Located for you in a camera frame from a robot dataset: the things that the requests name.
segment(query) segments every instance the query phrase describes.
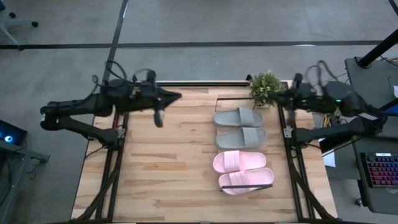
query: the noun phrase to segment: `blue light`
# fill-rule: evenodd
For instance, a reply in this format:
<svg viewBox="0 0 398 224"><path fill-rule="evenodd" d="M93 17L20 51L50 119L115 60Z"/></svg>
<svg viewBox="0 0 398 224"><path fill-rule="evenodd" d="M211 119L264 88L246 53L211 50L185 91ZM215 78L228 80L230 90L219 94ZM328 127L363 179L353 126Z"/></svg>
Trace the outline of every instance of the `blue light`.
<svg viewBox="0 0 398 224"><path fill-rule="evenodd" d="M6 136L4 138L4 140L6 140L6 142L10 143L10 142L12 142L12 137L11 136Z"/></svg>

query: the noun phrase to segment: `office chair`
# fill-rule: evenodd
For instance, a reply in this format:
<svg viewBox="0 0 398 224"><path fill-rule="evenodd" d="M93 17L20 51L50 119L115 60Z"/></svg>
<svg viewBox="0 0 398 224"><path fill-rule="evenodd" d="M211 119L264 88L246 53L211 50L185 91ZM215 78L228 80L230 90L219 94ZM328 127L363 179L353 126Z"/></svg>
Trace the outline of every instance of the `office chair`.
<svg viewBox="0 0 398 224"><path fill-rule="evenodd" d="M36 21L32 21L29 19L14 19L16 15L13 12L7 10L5 7L3 0L0 0L0 30L5 33L8 38L10 38L16 45L18 45L18 49L22 50L21 44L10 34L7 30L10 26L22 25L30 23L32 26L37 27L39 24Z"/></svg>

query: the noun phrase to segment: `gray slide sandal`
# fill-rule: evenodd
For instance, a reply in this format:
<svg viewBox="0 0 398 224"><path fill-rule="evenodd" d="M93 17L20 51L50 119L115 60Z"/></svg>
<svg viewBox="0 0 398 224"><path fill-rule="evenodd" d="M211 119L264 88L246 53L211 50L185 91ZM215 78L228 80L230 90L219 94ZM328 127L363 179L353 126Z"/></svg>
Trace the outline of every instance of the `gray slide sandal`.
<svg viewBox="0 0 398 224"><path fill-rule="evenodd" d="M262 128L239 128L217 135L216 146L219 149L252 149L261 147L266 139L266 130Z"/></svg>
<svg viewBox="0 0 398 224"><path fill-rule="evenodd" d="M220 126L237 127L261 127L262 117L249 108L237 108L230 111L218 111L214 113L213 121Z"/></svg>

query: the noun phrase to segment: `black floor stripe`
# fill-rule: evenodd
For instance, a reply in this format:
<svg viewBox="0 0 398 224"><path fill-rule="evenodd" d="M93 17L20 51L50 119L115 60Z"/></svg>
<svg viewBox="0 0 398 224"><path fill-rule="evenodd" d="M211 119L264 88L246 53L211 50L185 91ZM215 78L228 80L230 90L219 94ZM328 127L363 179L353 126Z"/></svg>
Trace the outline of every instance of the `black floor stripe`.
<svg viewBox="0 0 398 224"><path fill-rule="evenodd" d="M28 44L24 49L107 49L111 48L110 56L116 49L152 49L152 48L194 48L194 47L288 47L288 46L358 46L377 45L381 40L328 40L328 41L258 41L258 42L165 42L165 43L123 43L120 38L122 19L118 21L112 44ZM16 45L0 45L1 49L17 49Z"/></svg>
<svg viewBox="0 0 398 224"><path fill-rule="evenodd" d="M392 9L394 10L394 12L396 12L397 16L398 16L398 7L397 4L394 0L388 0L390 2L390 5L392 7Z"/></svg>
<svg viewBox="0 0 398 224"><path fill-rule="evenodd" d="M120 38L120 33L122 31L122 26L123 26L123 21L124 21L124 16L127 10L127 4L129 0L123 0L122 2L122 7L120 8L119 12L119 19L118 23L116 25L116 29L113 34L113 40L112 40L112 46L111 49L109 50L109 55L108 55L108 60L114 60L114 56L116 54L116 49L118 46L119 38ZM109 68L112 68L112 64L110 63L107 65ZM102 80L109 80L109 75L110 73L107 71L107 69L104 70L104 75L102 77Z"/></svg>

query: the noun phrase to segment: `chair wheel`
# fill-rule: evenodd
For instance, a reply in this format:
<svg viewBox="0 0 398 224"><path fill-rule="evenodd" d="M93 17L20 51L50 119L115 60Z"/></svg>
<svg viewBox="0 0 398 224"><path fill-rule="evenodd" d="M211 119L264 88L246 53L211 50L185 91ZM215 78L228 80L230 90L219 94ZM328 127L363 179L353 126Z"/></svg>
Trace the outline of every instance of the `chair wheel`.
<svg viewBox="0 0 398 224"><path fill-rule="evenodd" d="M359 206L359 207L363 207L362 199L361 199L361 198L356 199L356 200L355 200L355 204L356 204L357 206Z"/></svg>

